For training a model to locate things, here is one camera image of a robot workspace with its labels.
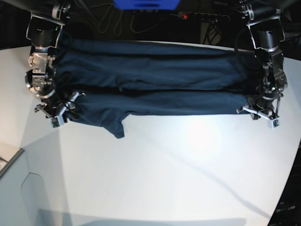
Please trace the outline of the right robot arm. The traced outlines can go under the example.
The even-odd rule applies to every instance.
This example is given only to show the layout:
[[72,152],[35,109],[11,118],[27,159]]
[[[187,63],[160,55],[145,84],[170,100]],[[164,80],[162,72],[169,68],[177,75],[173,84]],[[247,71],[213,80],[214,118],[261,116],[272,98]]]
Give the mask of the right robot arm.
[[56,66],[65,56],[58,53],[57,47],[70,8],[68,0],[51,0],[32,9],[26,31],[32,45],[28,58],[31,69],[25,74],[25,84],[41,100],[34,111],[44,113],[53,128],[63,126],[68,117],[76,118],[76,99],[82,95],[59,87],[56,74]]

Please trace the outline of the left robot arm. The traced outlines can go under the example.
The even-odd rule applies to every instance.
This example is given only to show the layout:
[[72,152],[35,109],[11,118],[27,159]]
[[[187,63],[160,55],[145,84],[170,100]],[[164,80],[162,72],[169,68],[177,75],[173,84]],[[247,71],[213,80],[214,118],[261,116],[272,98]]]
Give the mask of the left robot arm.
[[260,0],[241,0],[235,9],[246,22],[260,67],[258,70],[247,68],[259,77],[258,86],[256,93],[247,97],[247,104],[237,109],[237,113],[249,113],[253,120],[263,118],[271,129],[275,129],[280,125],[280,100],[287,88],[284,55],[280,48],[281,42],[285,41],[280,19],[282,10]]

